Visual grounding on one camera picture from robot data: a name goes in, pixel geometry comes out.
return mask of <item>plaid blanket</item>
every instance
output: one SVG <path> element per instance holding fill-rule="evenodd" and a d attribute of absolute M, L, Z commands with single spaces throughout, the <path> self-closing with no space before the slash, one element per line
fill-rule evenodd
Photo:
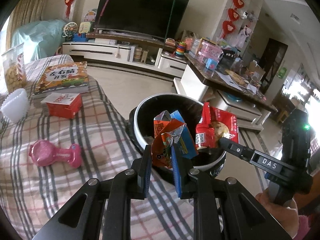
<path fill-rule="evenodd" d="M 28 94 L 32 93 L 45 67 L 70 62 L 73 62 L 70 56 L 61 55 L 27 64 Z M 4 80 L 0 83 L 2 103 L 7 90 Z M 111 179 L 140 157 L 125 133 L 124 118 L 92 77 L 83 104 L 76 117 L 69 120 L 44 116 L 30 100 L 25 118 L 17 124 L 5 120 L 0 133 L 0 205 L 23 239 L 32 239 L 87 180 Z M 83 149 L 83 164 L 78 169 L 66 163 L 35 166 L 28 151 L 38 139 L 63 148 L 78 143 Z M 131 237 L 135 240 L 191 239 L 192 214 L 193 207 L 177 198 L 174 187 L 153 171 L 148 198 L 132 201 Z"/>

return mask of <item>black television screen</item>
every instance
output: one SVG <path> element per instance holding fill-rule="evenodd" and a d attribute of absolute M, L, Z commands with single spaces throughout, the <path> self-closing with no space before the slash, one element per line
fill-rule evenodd
<path fill-rule="evenodd" d="M 95 28 L 143 33 L 162 39 L 166 37 L 171 11 L 167 38 L 174 38 L 189 2 L 189 0 L 109 0 L 106 4 L 106 1 L 99 2 Z"/>

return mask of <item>red box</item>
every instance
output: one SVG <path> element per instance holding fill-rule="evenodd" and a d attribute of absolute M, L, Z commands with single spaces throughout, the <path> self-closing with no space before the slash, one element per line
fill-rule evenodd
<path fill-rule="evenodd" d="M 73 119 L 82 107 L 81 94 L 51 93 L 41 101 L 44 115 Z"/>

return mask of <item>person's arm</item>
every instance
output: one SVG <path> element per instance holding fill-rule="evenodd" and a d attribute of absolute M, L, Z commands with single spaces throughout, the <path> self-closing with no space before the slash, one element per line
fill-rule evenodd
<path fill-rule="evenodd" d="M 283 207 L 270 202 L 268 189 L 256 195 L 256 200 L 280 223 L 280 225 L 294 238 L 299 229 L 297 204 L 291 200 L 289 207 Z"/>

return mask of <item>trash can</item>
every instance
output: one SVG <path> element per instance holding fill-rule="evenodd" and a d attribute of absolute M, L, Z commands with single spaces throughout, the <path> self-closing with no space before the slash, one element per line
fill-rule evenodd
<path fill-rule="evenodd" d="M 126 131 L 137 150 L 143 154 L 148 144 L 144 137 L 154 137 L 153 119 L 164 110 L 172 113 L 178 110 L 183 117 L 191 136 L 196 138 L 196 125 L 201 119 L 203 104 L 187 96 L 178 94 L 157 94 L 144 99 L 135 109 L 130 112 Z M 209 153 L 199 152 L 192 158 L 192 164 L 201 171 L 207 171 L 211 176 L 217 176 L 226 159 L 226 152 L 222 149 L 212 149 Z M 171 170 L 165 168 L 156 169 L 163 177 L 163 172 L 172 177 Z"/>

